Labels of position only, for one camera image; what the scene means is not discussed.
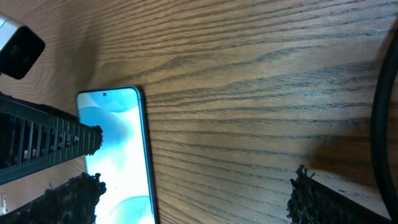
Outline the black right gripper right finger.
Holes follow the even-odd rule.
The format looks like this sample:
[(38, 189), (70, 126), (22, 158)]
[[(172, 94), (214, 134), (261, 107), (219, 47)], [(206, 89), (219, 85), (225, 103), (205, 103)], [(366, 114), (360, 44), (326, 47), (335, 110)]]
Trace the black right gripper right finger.
[(287, 217), (298, 224), (392, 224), (366, 207), (350, 200), (313, 179), (300, 165), (291, 179), (292, 193)]

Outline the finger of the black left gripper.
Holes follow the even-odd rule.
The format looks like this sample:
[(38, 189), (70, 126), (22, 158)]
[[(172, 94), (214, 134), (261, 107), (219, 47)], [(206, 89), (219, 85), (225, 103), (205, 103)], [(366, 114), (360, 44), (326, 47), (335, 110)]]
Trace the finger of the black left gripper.
[(83, 155), (102, 145), (103, 131), (77, 116), (1, 93), (1, 184)]

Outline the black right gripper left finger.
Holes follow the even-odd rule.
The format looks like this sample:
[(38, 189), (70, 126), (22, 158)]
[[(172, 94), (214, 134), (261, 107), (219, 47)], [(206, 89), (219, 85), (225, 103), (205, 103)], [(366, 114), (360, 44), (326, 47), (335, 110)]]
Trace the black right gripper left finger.
[(100, 174), (85, 172), (39, 198), (1, 216), (1, 224), (92, 224), (95, 207), (106, 192)]

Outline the Samsung Galaxy smartphone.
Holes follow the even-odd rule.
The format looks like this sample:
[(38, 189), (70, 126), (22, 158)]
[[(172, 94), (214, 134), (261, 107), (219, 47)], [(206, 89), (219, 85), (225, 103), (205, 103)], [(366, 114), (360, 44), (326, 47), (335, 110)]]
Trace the Samsung Galaxy smartphone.
[(85, 157), (90, 175), (99, 173), (106, 192), (95, 207), (96, 223), (158, 223), (155, 175), (145, 99), (136, 86), (81, 91), (81, 123), (103, 130), (101, 147)]

